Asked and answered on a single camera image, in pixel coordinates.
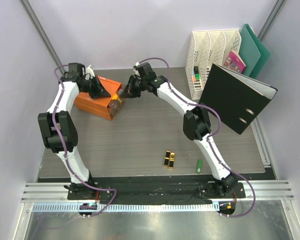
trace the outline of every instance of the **book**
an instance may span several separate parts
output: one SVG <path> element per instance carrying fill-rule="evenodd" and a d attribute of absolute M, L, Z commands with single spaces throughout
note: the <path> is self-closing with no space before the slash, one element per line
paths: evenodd
<path fill-rule="evenodd" d="M 229 55 L 226 57 L 223 66 L 227 69 L 235 71 L 237 73 L 242 73 L 246 68 L 244 61 L 241 59 L 238 53 L 235 51 L 230 51 Z"/>
<path fill-rule="evenodd" d="M 239 55 L 246 64 L 242 74 L 250 78 L 256 78 L 271 54 L 248 24 L 243 26 L 240 35 Z"/>
<path fill-rule="evenodd" d="M 213 108 L 224 124 L 242 134 L 277 91 L 263 82 L 212 64 L 199 103 Z"/>

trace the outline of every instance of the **pink booklet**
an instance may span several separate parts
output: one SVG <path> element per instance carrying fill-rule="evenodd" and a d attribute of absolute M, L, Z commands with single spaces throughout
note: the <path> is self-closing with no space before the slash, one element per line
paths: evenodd
<path fill-rule="evenodd" d="M 229 55 L 226 57 L 223 66 L 240 74 L 246 68 L 244 61 L 241 59 L 239 54 L 234 51 L 230 51 Z"/>

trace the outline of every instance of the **cable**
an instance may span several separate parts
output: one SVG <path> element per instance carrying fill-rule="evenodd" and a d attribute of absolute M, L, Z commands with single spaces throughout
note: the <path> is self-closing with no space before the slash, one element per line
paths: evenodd
<path fill-rule="evenodd" d="M 95 205 L 97 205 L 97 201 L 98 201 L 98 200 L 99 200 L 99 192 L 97 191 L 97 192 L 96 192 L 95 201 L 94 201 Z"/>
<path fill-rule="evenodd" d="M 210 148 L 211 148 L 211 150 L 212 150 L 214 156 L 216 157 L 217 161 L 219 162 L 219 164 L 221 164 L 221 166 L 223 166 L 223 167 L 224 167 L 226 170 L 228 170 L 230 173 L 233 173 L 234 175 L 236 175 L 236 176 L 238 176 L 239 178 L 241 178 L 241 179 L 243 179 L 244 181 L 246 181 L 246 183 L 247 183 L 247 184 L 249 185 L 249 187 L 251 188 L 252 195 L 253 195 L 253 202 L 252 202 L 252 205 L 251 205 L 250 209 L 249 209 L 247 212 L 245 212 L 245 213 L 243 213 L 243 214 L 239 214 L 239 215 L 230 215 L 230 216 L 228 216 L 228 215 L 226 215 L 226 214 L 222 214 L 222 215 L 225 216 L 225 217 L 229 217 L 229 218 L 240 218 L 240 217 L 244 217 L 244 216 L 248 215 L 248 214 L 252 211 L 252 209 L 255 207 L 255 204 L 256 204 L 256 193 L 255 193 L 255 190 L 254 190 L 252 184 L 251 184 L 251 183 L 248 181 L 248 179 L 246 179 L 244 176 L 242 176 L 241 174 L 239 174 L 239 173 L 233 171 L 232 169 L 230 169 L 229 167 L 227 167 L 225 164 L 223 164 L 223 163 L 221 162 L 221 160 L 219 159 L 218 155 L 216 154 L 216 152 L 215 152 L 215 150 L 214 150 L 214 147 L 212 146 L 212 144 L 211 144 L 211 142 L 210 142 L 210 139 L 209 139 L 209 138 L 215 136 L 217 133 L 219 133 L 219 131 L 220 131 L 220 129 L 221 129 L 221 124 L 222 124 L 222 123 L 221 123 L 221 119 L 220 119 L 219 114 L 218 114 L 214 109 L 212 109 L 211 107 L 208 107 L 208 106 L 206 106 L 206 105 L 202 105 L 202 104 L 198 104 L 198 103 L 189 103 L 189 102 L 187 102 L 185 99 L 183 99 L 181 96 L 179 96 L 179 95 L 172 89 L 171 83 L 170 83 L 170 67 L 169 67 L 169 64 L 168 64 L 168 62 L 167 62 L 166 60 L 164 60 L 164 59 L 161 58 L 161 57 L 149 57 L 149 58 L 143 59 L 143 60 L 140 61 L 139 63 L 141 64 L 141 63 L 143 63 L 143 62 L 145 62 L 145 61 L 148 61 L 148 60 L 160 60 L 160 61 L 162 61 L 162 62 L 165 63 L 165 65 L 166 65 L 166 67 L 167 67 L 167 71 L 168 71 L 168 75 L 167 75 L 167 83 L 168 83 L 168 87 L 169 87 L 170 91 L 171 91 L 178 99 L 180 99 L 182 102 L 184 102 L 184 103 L 186 103 L 186 104 L 188 104 L 188 105 L 190 105 L 190 106 L 195 106 L 195 107 L 205 108 L 205 109 L 207 109 L 208 111 L 210 111 L 212 114 L 214 114 L 214 116 L 218 119 L 218 128 L 217 128 L 217 130 L 216 130 L 215 132 L 211 133 L 211 134 L 206 138 L 206 140 L 207 140 L 207 142 L 208 142 L 208 144 L 209 144 L 209 146 L 210 146 Z"/>
<path fill-rule="evenodd" d="M 237 204 L 237 196 L 236 196 L 236 192 L 233 191 L 233 196 L 234 196 L 234 205 Z"/>
<path fill-rule="evenodd" d="M 59 83 L 61 84 L 62 86 L 62 90 L 61 90 L 61 94 L 55 104 L 55 107 L 53 109 L 53 112 L 52 112 L 52 122 L 53 122 L 53 125 L 55 127 L 55 130 L 56 132 L 58 133 L 59 137 L 60 137 L 60 140 L 61 140 L 61 143 L 62 143 L 62 147 L 64 149 L 64 160 L 65 160 L 65 164 L 67 166 L 67 168 L 69 169 L 70 173 L 74 175 L 74 177 L 76 179 L 79 180 L 79 182 L 81 182 L 83 185 L 85 185 L 86 187 L 90 188 L 90 189 L 93 189 L 93 190 L 96 190 L 96 191 L 103 191 L 103 192 L 107 192 L 107 191 L 111 191 L 111 192 L 114 192 L 112 198 L 110 199 L 110 201 L 98 212 L 95 212 L 93 214 L 91 214 L 90 216 L 91 217 L 94 217 L 94 216 L 97 216 L 99 215 L 100 213 L 102 213 L 115 199 L 116 195 L 117 195 L 117 190 L 115 188 L 99 188 L 99 187 L 94 187 L 94 186 L 91 186 L 89 184 L 87 184 L 85 181 L 83 181 L 74 171 L 73 169 L 71 168 L 70 164 L 69 164 L 69 159 L 68 159 L 68 150 L 67 150 L 67 146 L 66 146 L 66 142 L 64 140 L 64 137 L 62 136 L 62 133 L 57 125 L 57 121 L 56 121 L 56 112 L 57 112 L 57 109 L 58 109 L 58 106 L 61 102 L 61 99 L 62 99 L 62 96 L 64 95 L 64 92 L 65 92 L 65 86 L 64 86 L 64 83 L 61 81 L 61 79 L 58 77 L 58 74 L 57 74 L 57 70 L 62 68 L 62 67 L 67 67 L 68 65 L 61 65 L 61 66 L 58 66 L 55 70 L 54 70 L 54 75 L 55 77 L 58 79 Z"/>

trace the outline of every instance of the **white cable tray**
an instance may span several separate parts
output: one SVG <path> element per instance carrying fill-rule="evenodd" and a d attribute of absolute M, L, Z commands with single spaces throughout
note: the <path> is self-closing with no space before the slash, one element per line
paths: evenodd
<path fill-rule="evenodd" d="M 34 213 L 72 213 L 78 212 L 83 202 L 38 202 L 33 205 Z M 105 204 L 98 204 L 96 210 L 80 210 L 93 213 L 101 210 Z M 161 212 L 214 212 L 219 211 L 219 202 L 197 205 L 109 205 L 105 213 L 161 213 Z"/>
<path fill-rule="evenodd" d="M 223 64 L 231 50 L 239 52 L 240 29 L 193 31 L 190 39 L 185 72 L 192 100 L 198 100 L 204 90 L 213 63 Z M 200 80 L 193 80 L 194 66 Z"/>

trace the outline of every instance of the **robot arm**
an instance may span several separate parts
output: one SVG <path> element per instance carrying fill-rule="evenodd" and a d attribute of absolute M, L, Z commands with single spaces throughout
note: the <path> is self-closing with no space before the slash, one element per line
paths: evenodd
<path fill-rule="evenodd" d="M 55 118 L 66 143 L 68 150 L 67 158 L 72 170 L 80 179 L 84 182 L 88 182 L 91 175 L 82 162 L 78 152 L 78 133 L 70 117 L 70 112 L 74 105 L 74 101 L 80 92 L 89 93 L 90 97 L 93 99 L 98 97 L 110 97 L 111 95 L 101 85 L 98 77 L 95 76 L 90 66 L 85 69 L 85 66 L 82 64 L 70 63 L 68 68 L 68 72 L 61 78 L 63 81 L 64 91 L 58 105 Z M 58 99 L 62 94 L 63 87 L 59 84 L 59 90 L 53 104 L 47 112 L 39 114 L 38 122 L 45 147 L 51 149 L 52 152 L 56 153 L 56 155 L 63 161 L 70 174 L 71 182 L 74 184 L 81 184 L 81 182 L 67 167 L 65 151 L 52 122 L 52 114 Z"/>
<path fill-rule="evenodd" d="M 223 166 L 225 165 L 230 169 L 220 154 L 213 138 L 210 136 L 209 141 L 215 154 L 218 156 L 218 159 L 207 141 L 208 136 L 211 134 L 211 123 L 208 110 L 203 107 L 194 107 L 192 104 L 195 104 L 195 102 L 182 95 L 172 86 L 171 83 L 169 86 L 168 80 L 164 76 L 157 77 L 148 62 L 144 62 L 142 64 L 137 63 L 134 68 L 135 75 L 130 77 L 121 97 L 140 97 L 141 91 L 147 90 L 173 106 L 181 115 L 183 115 L 184 134 L 189 140 L 194 141 L 207 160 L 212 170 L 212 175 L 216 182 L 218 192 L 221 196 L 229 193 L 236 186 L 238 180 Z"/>
<path fill-rule="evenodd" d="M 182 93 L 180 93 L 178 90 L 176 90 L 172 84 L 171 88 L 173 89 L 173 91 L 175 93 L 177 93 L 180 97 L 182 97 L 183 99 L 187 100 L 188 103 L 193 103 L 195 104 L 194 101 L 191 101 L 190 99 L 186 98 Z M 165 82 L 163 84 L 160 85 L 160 87 L 157 89 L 157 94 L 158 97 L 165 100 L 166 102 L 168 102 L 171 106 L 173 106 L 182 116 L 184 116 L 187 112 L 190 112 L 194 107 L 184 103 L 183 101 L 181 101 L 175 94 L 173 94 L 168 86 L 168 83 Z M 222 180 L 224 178 L 226 178 L 230 172 L 228 170 L 226 170 L 223 166 L 221 166 L 221 164 L 217 161 L 214 153 L 211 150 L 211 147 L 209 146 L 208 142 L 207 142 L 207 137 L 210 135 L 210 132 L 207 133 L 206 135 L 204 135 L 202 137 L 202 140 L 199 139 L 195 139 L 193 140 L 194 143 L 199 147 L 199 149 L 201 150 L 202 154 L 204 155 L 205 159 L 207 160 L 211 170 L 212 170 L 212 175 L 215 179 L 217 180 Z M 213 145 L 213 149 L 215 149 L 216 154 L 218 155 L 218 158 L 221 160 L 221 162 L 223 164 L 225 164 L 227 167 L 228 165 L 226 164 L 226 162 L 224 161 L 223 157 L 221 156 L 215 141 L 213 140 L 212 137 L 210 137 L 210 142 Z"/>

